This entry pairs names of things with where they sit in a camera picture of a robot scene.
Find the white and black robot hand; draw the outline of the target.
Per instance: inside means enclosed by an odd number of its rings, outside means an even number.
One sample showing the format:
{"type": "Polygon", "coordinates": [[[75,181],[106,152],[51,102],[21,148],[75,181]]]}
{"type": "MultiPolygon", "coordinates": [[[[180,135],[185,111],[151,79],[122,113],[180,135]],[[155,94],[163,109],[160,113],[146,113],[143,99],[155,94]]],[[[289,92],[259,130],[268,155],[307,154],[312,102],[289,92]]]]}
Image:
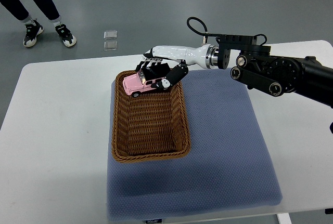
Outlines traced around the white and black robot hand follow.
{"type": "Polygon", "coordinates": [[[178,65],[165,78],[151,85],[153,88],[167,89],[177,84],[188,74],[189,65],[197,64],[203,69],[209,69],[212,66],[210,59],[216,50],[217,47],[210,44],[198,48],[166,45],[155,46],[143,54],[135,71],[139,71],[149,63],[154,66],[160,64],[162,60],[177,61],[178,65]]]}

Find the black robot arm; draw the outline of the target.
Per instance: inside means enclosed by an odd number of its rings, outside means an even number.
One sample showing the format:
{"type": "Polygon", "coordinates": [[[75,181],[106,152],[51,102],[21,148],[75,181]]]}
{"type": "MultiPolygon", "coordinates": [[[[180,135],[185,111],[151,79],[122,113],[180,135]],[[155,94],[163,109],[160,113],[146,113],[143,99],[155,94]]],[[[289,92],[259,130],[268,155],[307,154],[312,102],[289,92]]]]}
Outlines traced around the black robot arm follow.
{"type": "Polygon", "coordinates": [[[188,27],[203,37],[215,37],[217,46],[209,47],[206,67],[226,69],[231,50],[239,51],[236,65],[230,71],[231,78],[273,97],[285,93],[297,93],[332,107],[332,69],[323,66],[314,56],[305,58],[272,56],[271,48],[258,44],[258,35],[213,34],[199,32],[190,24],[188,27]]]}

